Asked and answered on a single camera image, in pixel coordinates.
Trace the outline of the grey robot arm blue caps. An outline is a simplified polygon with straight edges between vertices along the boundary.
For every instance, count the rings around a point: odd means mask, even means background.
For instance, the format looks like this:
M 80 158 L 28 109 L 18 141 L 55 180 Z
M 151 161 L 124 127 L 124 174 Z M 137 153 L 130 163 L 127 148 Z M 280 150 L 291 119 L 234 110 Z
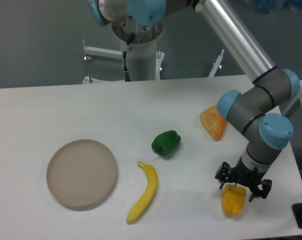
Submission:
M 291 122 L 271 110 L 297 94 L 297 75 L 277 68 L 225 0 L 90 0 L 88 5 L 95 21 L 110 24 L 121 40 L 127 82 L 155 79 L 155 52 L 147 53 L 145 44 L 161 34 L 165 17 L 189 6 L 207 19 L 253 83 L 247 92 L 230 90 L 218 101 L 218 112 L 248 145 L 236 166 L 222 163 L 215 178 L 222 185 L 248 187 L 251 199 L 266 198 L 272 182 L 264 175 L 293 134 Z

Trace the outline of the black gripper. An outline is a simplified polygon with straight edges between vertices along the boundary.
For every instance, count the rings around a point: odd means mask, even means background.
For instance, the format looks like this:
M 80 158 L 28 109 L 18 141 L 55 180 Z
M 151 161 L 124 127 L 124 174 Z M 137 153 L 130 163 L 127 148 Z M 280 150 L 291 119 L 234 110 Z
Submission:
M 216 171 L 215 179 L 220 183 L 220 190 L 226 183 L 234 182 L 248 187 L 251 191 L 248 201 L 252 202 L 254 198 L 266 199 L 271 190 L 272 180 L 262 179 L 264 175 L 264 172 L 248 169 L 243 163 L 232 168 L 224 161 Z

